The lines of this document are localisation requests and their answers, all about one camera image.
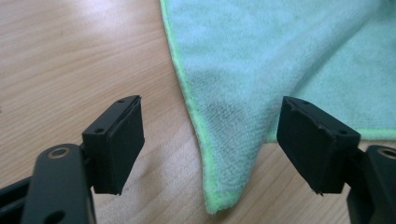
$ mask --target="screw hole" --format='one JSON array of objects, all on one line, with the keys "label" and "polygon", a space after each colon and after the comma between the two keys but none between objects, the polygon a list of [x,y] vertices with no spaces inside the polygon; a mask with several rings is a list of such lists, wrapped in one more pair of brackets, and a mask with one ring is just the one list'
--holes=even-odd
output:
[{"label": "screw hole", "polygon": [[96,129],[94,132],[95,133],[102,133],[105,129]]},{"label": "screw hole", "polygon": [[381,153],[383,156],[388,157],[390,159],[396,160],[396,151],[391,150],[388,148],[380,148],[379,153]]},{"label": "screw hole", "polygon": [[70,152],[70,148],[68,147],[58,147],[53,149],[49,154],[48,157],[50,159],[59,159],[63,156],[67,155]]},{"label": "screw hole", "polygon": [[44,223],[45,224],[56,224],[60,223],[64,219],[64,211],[56,211],[51,213],[49,216],[46,217]]}]

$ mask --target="wood grain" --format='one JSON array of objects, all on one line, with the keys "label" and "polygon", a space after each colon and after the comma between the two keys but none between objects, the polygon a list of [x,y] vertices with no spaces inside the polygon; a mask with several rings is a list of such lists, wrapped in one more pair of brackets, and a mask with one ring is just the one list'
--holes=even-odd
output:
[{"label": "wood grain", "polygon": [[46,148],[80,144],[114,101],[140,94],[146,144],[122,195],[94,196],[99,223],[349,222],[347,187],[316,195],[277,144],[262,147],[234,208],[205,212],[158,1],[3,0],[0,59],[0,188],[30,175]]}]

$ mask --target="towel fold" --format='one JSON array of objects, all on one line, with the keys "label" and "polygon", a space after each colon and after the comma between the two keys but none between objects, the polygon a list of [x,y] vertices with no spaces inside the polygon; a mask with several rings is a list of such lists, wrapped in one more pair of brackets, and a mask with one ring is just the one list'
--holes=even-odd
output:
[{"label": "towel fold", "polygon": [[284,95],[363,139],[396,140],[394,1],[162,0],[162,11],[209,214],[237,202]]}]

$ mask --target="towel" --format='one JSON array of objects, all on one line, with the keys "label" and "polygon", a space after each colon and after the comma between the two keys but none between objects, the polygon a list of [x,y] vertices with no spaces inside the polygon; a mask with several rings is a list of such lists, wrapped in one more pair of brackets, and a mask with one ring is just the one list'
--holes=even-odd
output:
[{"label": "towel", "polygon": [[395,1],[161,3],[209,214],[239,199],[262,144],[276,140],[284,95],[363,139],[396,139]]}]

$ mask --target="light blue towel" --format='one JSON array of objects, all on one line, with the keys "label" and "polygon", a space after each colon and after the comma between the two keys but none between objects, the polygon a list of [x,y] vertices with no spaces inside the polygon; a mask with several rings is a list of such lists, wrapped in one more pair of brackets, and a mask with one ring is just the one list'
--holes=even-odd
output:
[{"label": "light blue towel", "polygon": [[387,0],[162,0],[197,133],[206,210],[233,206],[282,96],[396,139],[396,4]]}]

